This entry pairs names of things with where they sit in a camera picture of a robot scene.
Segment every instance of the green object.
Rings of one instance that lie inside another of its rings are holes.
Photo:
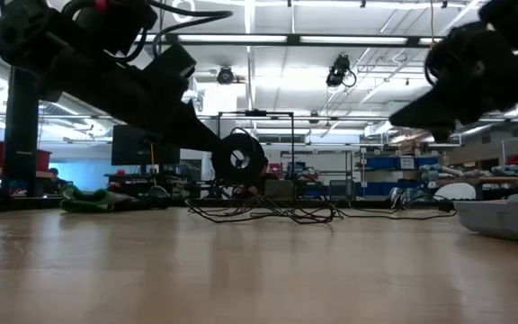
[[[72,184],[61,187],[63,201],[60,204],[66,212],[112,212],[116,203],[134,201],[135,198],[105,189],[94,193],[82,192]]]

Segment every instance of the blue wall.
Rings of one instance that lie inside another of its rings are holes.
[[[110,159],[66,159],[52,160],[49,167],[59,171],[59,177],[66,181],[73,181],[81,190],[95,191],[107,187],[107,174],[114,174],[119,169],[127,174],[138,172],[138,166],[112,166]]]

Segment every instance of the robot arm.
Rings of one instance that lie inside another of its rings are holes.
[[[182,102],[196,62],[180,44],[154,53],[155,59],[143,70],[129,64],[143,50],[147,31],[156,22],[152,6],[205,17],[162,30],[156,43],[166,32],[232,15],[189,12],[148,0],[72,0],[61,13],[45,0],[0,0],[0,56],[38,77],[42,100],[56,102],[63,92],[69,93],[158,140],[213,152],[218,178],[256,177],[263,158],[255,149],[256,140],[246,135],[220,139],[199,121],[192,103]],[[129,55],[116,57],[117,53]],[[251,161],[244,169],[230,163],[237,149]]]
[[[393,114],[393,125],[426,129],[445,141],[456,121],[476,122],[518,103],[518,0],[492,0],[479,17],[433,46],[424,65],[433,89]]]

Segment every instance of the workbench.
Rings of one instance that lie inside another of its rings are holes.
[[[518,242],[456,218],[0,213],[0,323],[518,323]]]

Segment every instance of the computer monitor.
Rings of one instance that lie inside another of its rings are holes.
[[[155,143],[153,151],[156,165],[178,164],[181,158],[181,150],[169,145]],[[151,163],[151,141],[146,132],[128,125],[113,127],[113,166],[147,166]]]

